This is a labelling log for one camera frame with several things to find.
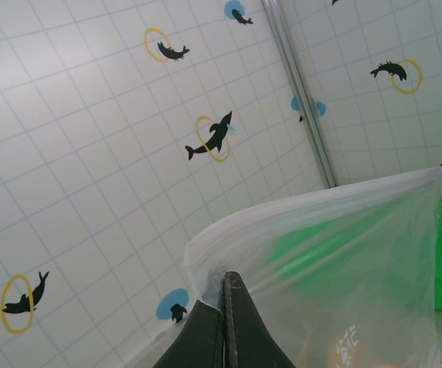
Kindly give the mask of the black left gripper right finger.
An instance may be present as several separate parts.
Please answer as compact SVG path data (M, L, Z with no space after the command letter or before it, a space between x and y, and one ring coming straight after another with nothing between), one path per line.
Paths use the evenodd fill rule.
M249 295L241 275L223 277L224 366L293 367L272 339Z

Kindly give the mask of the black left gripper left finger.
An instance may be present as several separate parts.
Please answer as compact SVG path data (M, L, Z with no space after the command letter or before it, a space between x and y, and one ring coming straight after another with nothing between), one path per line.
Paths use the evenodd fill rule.
M182 330L154 368L223 367L223 315L196 301Z

